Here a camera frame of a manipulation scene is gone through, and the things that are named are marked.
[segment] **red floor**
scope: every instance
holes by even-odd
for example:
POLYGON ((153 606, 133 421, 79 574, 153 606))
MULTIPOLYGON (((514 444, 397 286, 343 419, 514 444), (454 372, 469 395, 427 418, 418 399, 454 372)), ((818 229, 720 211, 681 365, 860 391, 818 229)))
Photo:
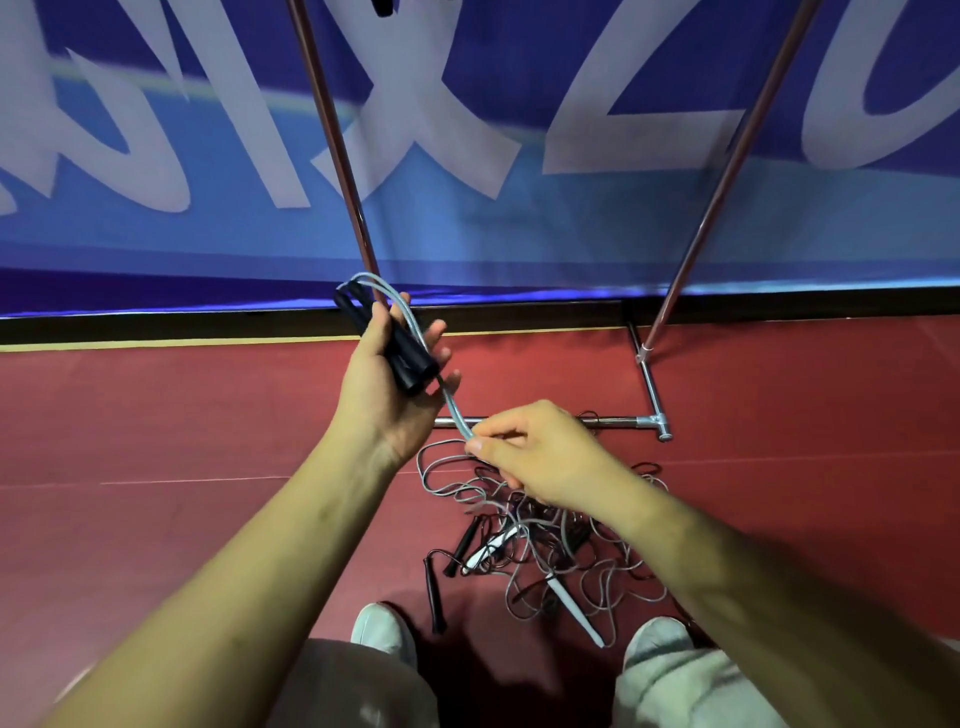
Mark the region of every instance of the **red floor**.
MULTIPOLYGON (((41 715, 276 490, 323 433, 351 346, 0 355, 0 724, 41 715)), ((451 346, 469 414, 544 397, 602 414, 647 406, 620 330, 451 346)), ((675 441, 609 432, 608 447, 960 637, 960 318, 677 327, 655 371, 675 441)), ((427 625, 420 560, 452 547, 466 517, 411 471, 315 634, 346 638, 384 598, 427 625)), ((452 626, 423 667, 451 724, 502 722, 505 705, 517 723, 606 724, 623 645, 667 609, 625 609, 619 649, 600 652, 566 615, 512 621, 499 580, 441 586, 452 626)))

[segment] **metal pole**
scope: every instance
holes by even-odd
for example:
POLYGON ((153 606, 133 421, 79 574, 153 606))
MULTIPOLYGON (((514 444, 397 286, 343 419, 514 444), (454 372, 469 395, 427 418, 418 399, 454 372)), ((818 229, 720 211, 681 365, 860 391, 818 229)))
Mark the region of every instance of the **metal pole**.
POLYGON ((786 72, 789 70, 794 57, 796 57, 797 51, 800 49, 800 45, 806 36, 806 31, 809 29, 813 16, 816 14, 819 6, 820 0, 802 0, 800 7, 797 8, 797 13, 794 15, 790 29, 787 31, 786 38, 783 40, 783 45, 780 46, 777 57, 774 59, 773 65, 770 66, 767 79, 763 82, 763 88, 756 97, 754 106, 750 109, 746 121, 740 127, 730 156, 727 158, 727 163, 724 165, 723 172, 720 175, 720 180, 717 182, 716 187, 714 187, 713 194, 707 203, 707 209, 704 211, 704 216, 700 220, 700 225, 697 226, 697 231, 693 234, 693 239, 690 240, 690 244, 686 248, 684 259, 680 263, 680 268, 677 269, 677 275, 674 276, 673 282, 670 283, 670 288, 666 292, 666 298, 663 299, 663 303, 660 305, 657 318, 647 333, 647 340, 640 347, 638 363, 647 360, 654 345, 660 338, 663 325, 670 317, 670 312, 673 310, 673 306, 680 296, 686 279, 690 275, 690 270, 693 268, 697 255, 700 254, 704 243, 707 242, 710 231, 713 229, 713 224, 719 217, 720 210, 727 200, 727 195, 733 187, 736 176, 740 173, 740 168, 750 153, 750 148, 754 143, 756 134, 760 131, 763 120, 773 105, 777 91, 780 89, 780 84, 783 82, 783 78, 786 76, 786 72))
POLYGON ((660 404, 660 393, 657 391, 657 383, 654 381, 654 373, 650 371, 650 363, 644 358, 643 345, 640 343, 640 337, 636 333, 636 325, 633 319, 627 317, 627 332, 630 334, 630 342, 634 345, 634 357, 636 365, 643 373, 643 383, 647 387, 647 397, 650 399, 650 406, 653 407, 654 414, 647 418, 659 431, 657 439, 662 443, 668 443, 673 440, 673 433, 670 431, 670 423, 666 419, 666 413, 663 412, 663 405, 660 404))
POLYGON ((310 85, 313 87, 313 99, 317 104, 320 121, 324 125, 326 143, 330 148, 333 167, 337 170, 337 180, 340 182, 340 190, 343 192, 350 222, 353 224, 353 234, 357 239, 360 257, 363 258, 364 267, 368 271, 379 275, 380 268, 376 264, 376 255, 373 253, 367 220, 360 205, 360 195, 357 193, 357 185, 353 179, 353 170, 347 156, 347 147, 344 145, 344 135, 340 130, 340 121, 337 119, 337 110, 333 106, 333 98, 326 85, 326 75, 320 63, 320 52, 317 50, 317 40, 313 35, 310 15, 304 0, 287 0, 287 9, 290 11, 290 19, 293 20, 294 29, 297 31, 303 63, 306 66, 307 76, 310 77, 310 85))
MULTIPOLYGON (((464 421, 473 427, 485 420, 484 417, 465 417, 464 421)), ((591 417, 580 415, 578 418, 589 429, 659 429, 660 424, 653 417, 591 417)), ((437 429, 455 429, 456 424, 452 417, 438 417, 433 426, 437 429)))

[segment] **right hand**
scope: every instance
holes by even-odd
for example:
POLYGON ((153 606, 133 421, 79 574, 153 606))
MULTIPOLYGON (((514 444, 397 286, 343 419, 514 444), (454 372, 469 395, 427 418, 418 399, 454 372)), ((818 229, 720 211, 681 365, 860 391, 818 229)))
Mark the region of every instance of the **right hand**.
POLYGON ((627 470, 586 427, 551 401, 493 415, 473 429, 469 454, 537 500, 598 517, 627 470))

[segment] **pants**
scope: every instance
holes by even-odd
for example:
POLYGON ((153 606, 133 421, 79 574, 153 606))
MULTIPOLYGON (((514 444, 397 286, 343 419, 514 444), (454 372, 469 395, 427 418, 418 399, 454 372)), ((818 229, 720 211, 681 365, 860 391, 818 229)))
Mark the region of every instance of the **pants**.
MULTIPOLYGON (((414 670, 359 644, 310 640, 268 728, 434 728, 437 701, 414 670)), ((719 650, 660 655, 616 681, 613 728, 784 728, 777 712, 719 650)))

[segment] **hand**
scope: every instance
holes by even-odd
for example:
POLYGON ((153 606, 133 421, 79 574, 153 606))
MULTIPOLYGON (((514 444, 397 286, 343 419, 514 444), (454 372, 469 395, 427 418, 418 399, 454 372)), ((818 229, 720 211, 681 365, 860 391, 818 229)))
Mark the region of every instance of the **hand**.
MULTIPOLYGON (((409 294, 401 295, 410 302, 409 294)), ((423 392, 408 398, 396 388, 393 371, 383 355, 391 326, 405 326, 399 307, 394 304, 388 314, 381 303, 374 303, 370 323, 347 366, 330 427, 348 433, 361 447, 370 449, 371 455, 384 450, 389 464, 399 469, 426 442, 434 418, 444 405, 444 394, 438 387, 432 394, 423 392)), ((435 321, 423 333, 441 370, 452 355, 446 347, 437 349, 445 329, 443 321, 435 321)), ((460 372, 454 370, 444 381, 447 389, 455 392, 460 372)))
POLYGON ((484 420, 466 450, 500 469, 512 488, 541 502, 599 517, 630 471, 583 424, 541 400, 484 420))

